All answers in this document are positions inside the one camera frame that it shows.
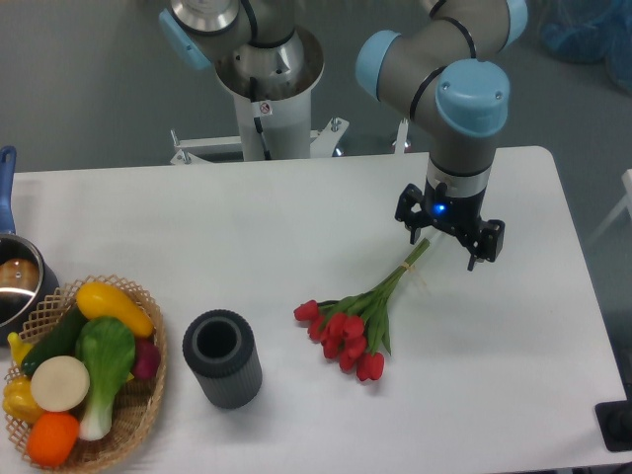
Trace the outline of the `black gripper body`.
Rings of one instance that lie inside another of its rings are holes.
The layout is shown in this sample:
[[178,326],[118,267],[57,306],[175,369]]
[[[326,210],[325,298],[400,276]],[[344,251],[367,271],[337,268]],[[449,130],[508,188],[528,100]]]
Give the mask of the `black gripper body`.
[[416,241],[424,227],[434,227],[462,241],[480,241],[490,234],[490,223],[480,212],[490,177],[490,168],[461,176],[445,171],[433,160],[428,163],[426,189],[413,232]]

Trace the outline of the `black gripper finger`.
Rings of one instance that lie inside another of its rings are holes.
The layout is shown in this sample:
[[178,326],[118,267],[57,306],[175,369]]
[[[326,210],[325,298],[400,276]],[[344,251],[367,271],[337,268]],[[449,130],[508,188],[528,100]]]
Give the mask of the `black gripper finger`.
[[467,270],[473,271],[477,263],[494,263],[502,252],[506,224],[500,219],[481,221],[473,237]]
[[422,191],[414,184],[409,184],[398,198],[395,219],[402,222],[409,231],[411,244],[417,243],[421,231],[428,226],[424,202]]

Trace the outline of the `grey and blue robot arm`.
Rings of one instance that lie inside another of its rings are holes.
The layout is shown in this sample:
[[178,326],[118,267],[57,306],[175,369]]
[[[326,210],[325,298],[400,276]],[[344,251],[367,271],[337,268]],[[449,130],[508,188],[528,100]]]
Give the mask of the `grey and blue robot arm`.
[[[491,60],[524,31],[522,1],[434,1],[410,37],[372,35],[355,78],[374,100],[432,138],[426,182],[400,195],[395,217],[418,238],[426,227],[455,237],[472,263],[495,261],[505,225],[481,208],[508,117],[510,82]],[[159,24],[191,68],[212,67],[234,99],[247,160],[312,154],[311,91],[324,69],[319,42],[290,1],[172,1]]]

